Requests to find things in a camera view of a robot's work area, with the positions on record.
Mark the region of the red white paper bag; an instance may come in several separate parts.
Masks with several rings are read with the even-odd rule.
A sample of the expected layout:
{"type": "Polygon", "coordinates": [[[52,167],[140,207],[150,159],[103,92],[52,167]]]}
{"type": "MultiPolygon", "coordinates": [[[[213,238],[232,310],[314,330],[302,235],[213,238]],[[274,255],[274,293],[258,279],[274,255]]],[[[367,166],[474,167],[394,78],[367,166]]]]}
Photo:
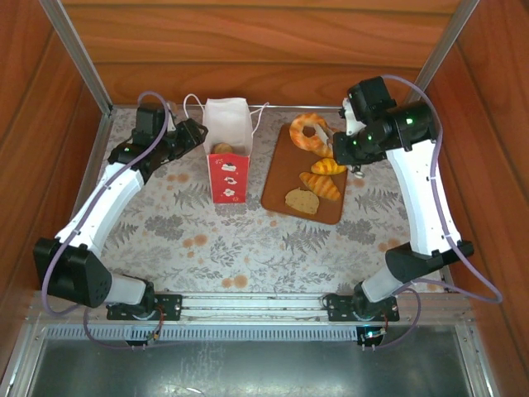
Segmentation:
{"type": "Polygon", "coordinates": [[[212,201],[216,204],[244,203],[254,135],[269,103],[251,111],[245,98],[209,98],[202,103],[197,95],[190,93],[183,100],[183,108],[186,108],[190,98],[201,105],[202,124],[207,128],[203,148],[207,157],[212,201]],[[231,145],[233,152],[213,154],[213,147],[222,142],[231,145]]]}

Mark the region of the yellow brown-striped bread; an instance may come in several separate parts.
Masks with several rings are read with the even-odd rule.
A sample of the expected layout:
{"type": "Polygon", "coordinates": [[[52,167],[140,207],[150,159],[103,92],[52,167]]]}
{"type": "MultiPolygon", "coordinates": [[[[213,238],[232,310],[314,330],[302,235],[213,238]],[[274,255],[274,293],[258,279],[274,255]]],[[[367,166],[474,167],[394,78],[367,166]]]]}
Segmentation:
{"type": "Polygon", "coordinates": [[[311,166],[316,175],[338,175],[347,171],[345,165],[338,165],[332,158],[322,158],[311,166]]]}

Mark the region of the long striped orange bread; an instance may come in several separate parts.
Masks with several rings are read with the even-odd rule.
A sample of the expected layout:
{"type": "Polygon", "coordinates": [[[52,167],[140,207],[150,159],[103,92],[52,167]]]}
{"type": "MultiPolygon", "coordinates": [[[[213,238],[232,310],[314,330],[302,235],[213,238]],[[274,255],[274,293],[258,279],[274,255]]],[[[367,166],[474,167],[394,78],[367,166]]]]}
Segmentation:
{"type": "Polygon", "coordinates": [[[317,175],[308,172],[302,172],[299,175],[300,180],[316,196],[331,201],[337,201],[341,198],[341,193],[332,178],[328,175],[317,175]]]}

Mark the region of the sugared ring donut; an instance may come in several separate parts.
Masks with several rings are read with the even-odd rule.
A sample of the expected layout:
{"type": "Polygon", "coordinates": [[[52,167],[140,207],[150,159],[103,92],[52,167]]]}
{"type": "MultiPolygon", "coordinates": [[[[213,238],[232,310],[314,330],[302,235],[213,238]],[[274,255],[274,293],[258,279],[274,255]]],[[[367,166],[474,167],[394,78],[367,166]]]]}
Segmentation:
{"type": "Polygon", "coordinates": [[[314,112],[303,113],[294,118],[289,127],[289,135],[296,147],[304,151],[312,152],[312,145],[318,143],[320,139],[316,135],[306,136],[303,130],[305,127],[312,128],[314,124],[329,127],[326,120],[314,112]]]}

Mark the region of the pale toast slice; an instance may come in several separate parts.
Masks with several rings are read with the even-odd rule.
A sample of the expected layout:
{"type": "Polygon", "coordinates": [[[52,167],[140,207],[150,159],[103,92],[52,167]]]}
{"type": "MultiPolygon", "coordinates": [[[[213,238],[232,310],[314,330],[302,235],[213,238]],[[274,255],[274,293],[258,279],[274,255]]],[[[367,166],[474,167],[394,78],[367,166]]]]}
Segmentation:
{"type": "Polygon", "coordinates": [[[308,190],[293,189],[285,195],[285,204],[301,213],[315,215],[320,205],[319,198],[308,190]]]}

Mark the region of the floral tablecloth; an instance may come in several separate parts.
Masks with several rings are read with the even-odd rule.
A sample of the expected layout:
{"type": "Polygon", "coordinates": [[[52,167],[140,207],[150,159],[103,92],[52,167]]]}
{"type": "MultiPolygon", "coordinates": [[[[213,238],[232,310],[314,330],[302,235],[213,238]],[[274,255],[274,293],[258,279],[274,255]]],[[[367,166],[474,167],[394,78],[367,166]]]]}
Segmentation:
{"type": "Polygon", "coordinates": [[[400,188],[391,165],[380,162],[364,178],[347,179],[335,226],[265,210],[270,159],[293,118],[264,111],[242,204],[212,201],[203,148],[160,167],[110,232],[105,266],[180,293],[350,293],[409,239],[400,188]]]}

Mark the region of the brown serving tray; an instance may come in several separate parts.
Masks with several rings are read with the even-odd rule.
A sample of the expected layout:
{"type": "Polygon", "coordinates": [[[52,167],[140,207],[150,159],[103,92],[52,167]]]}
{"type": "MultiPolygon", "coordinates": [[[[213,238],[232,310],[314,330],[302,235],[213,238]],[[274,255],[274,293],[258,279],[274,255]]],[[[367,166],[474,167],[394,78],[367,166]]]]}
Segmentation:
{"type": "Polygon", "coordinates": [[[272,212],[296,218],[335,225],[341,220],[342,216],[348,176],[346,172],[331,176],[341,194],[340,199],[332,201],[326,198],[319,198],[320,204],[317,213],[314,215],[290,208],[285,202],[285,197],[291,190],[297,188],[307,190],[299,175],[302,172],[310,172],[312,164],[319,160],[317,155],[309,151],[303,151],[293,144],[289,135],[289,127],[290,123],[288,122],[280,128],[268,175],[264,182],[261,196],[262,207],[272,212]]]}

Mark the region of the small circuit board green light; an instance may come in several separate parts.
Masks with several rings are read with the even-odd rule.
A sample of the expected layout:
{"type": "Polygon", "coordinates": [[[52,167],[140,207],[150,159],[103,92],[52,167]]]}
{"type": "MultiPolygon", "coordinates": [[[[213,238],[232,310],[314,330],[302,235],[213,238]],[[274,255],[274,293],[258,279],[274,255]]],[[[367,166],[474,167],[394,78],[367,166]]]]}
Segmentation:
{"type": "Polygon", "coordinates": [[[356,333],[357,343],[361,347],[372,347],[379,346],[382,343],[387,334],[387,329],[384,327],[363,326],[357,327],[356,333]]]}

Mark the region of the shiny metal sheet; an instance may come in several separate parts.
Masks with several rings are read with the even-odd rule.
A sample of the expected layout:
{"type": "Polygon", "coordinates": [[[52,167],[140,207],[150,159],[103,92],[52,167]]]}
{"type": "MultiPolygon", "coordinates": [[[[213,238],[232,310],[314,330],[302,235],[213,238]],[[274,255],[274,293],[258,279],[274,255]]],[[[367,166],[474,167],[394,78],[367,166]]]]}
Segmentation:
{"type": "Polygon", "coordinates": [[[469,397],[448,332],[366,352],[343,342],[186,342],[117,352],[45,345],[30,397],[469,397]]]}

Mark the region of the thin aluminium frame rail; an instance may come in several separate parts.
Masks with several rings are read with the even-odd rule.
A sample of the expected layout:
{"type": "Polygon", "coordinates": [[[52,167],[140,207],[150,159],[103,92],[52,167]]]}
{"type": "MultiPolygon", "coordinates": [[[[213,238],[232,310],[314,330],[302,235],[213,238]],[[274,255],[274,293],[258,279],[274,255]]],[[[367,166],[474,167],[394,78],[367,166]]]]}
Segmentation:
{"type": "MultiPolygon", "coordinates": [[[[118,104],[113,105],[113,109],[133,109],[137,108],[137,104],[118,104]]],[[[280,112],[293,112],[293,111],[314,111],[314,112],[338,112],[341,105],[338,106],[312,106],[312,105],[273,105],[267,106],[267,109],[280,112]]],[[[190,112],[191,110],[200,110],[201,105],[189,104],[186,105],[186,109],[190,112]]]]}

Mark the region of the aluminium frame post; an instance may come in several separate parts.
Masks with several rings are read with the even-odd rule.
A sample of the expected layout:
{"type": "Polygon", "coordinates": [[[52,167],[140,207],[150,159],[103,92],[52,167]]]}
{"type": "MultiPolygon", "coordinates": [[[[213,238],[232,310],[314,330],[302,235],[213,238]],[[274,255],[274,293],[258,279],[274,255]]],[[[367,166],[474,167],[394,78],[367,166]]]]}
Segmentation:
{"type": "Polygon", "coordinates": [[[413,0],[406,13],[403,43],[406,63],[399,74],[425,89],[447,57],[480,0],[413,0]]]}
{"type": "Polygon", "coordinates": [[[86,83],[99,109],[103,114],[109,115],[112,112],[112,100],[62,1],[39,0],[39,3],[74,62],[83,81],[86,83]]]}

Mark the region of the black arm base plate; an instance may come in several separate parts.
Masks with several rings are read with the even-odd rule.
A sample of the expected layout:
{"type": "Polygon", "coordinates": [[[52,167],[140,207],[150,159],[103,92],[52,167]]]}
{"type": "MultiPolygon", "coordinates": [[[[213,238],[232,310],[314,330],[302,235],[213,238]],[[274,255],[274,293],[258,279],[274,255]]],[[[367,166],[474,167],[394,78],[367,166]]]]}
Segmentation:
{"type": "Polygon", "coordinates": [[[322,304],[331,322],[397,322],[400,319],[394,297],[373,303],[362,296],[328,294],[322,304]]]}
{"type": "Polygon", "coordinates": [[[148,294],[139,304],[108,304],[107,320],[113,321],[179,321],[182,310],[181,294],[148,294]]]}

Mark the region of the wide aluminium mounting rail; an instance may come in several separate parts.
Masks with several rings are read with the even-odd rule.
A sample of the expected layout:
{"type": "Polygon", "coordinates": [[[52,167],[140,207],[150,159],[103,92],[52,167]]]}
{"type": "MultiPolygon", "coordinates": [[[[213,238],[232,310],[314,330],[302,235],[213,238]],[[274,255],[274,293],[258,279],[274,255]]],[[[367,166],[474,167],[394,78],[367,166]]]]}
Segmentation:
{"type": "MultiPolygon", "coordinates": [[[[323,308],[324,294],[182,293],[178,325],[346,325],[383,326],[383,322],[331,322],[323,308]]],[[[469,300],[458,294],[412,292],[397,297],[400,319],[392,325],[456,325],[473,323],[469,300]]]]}

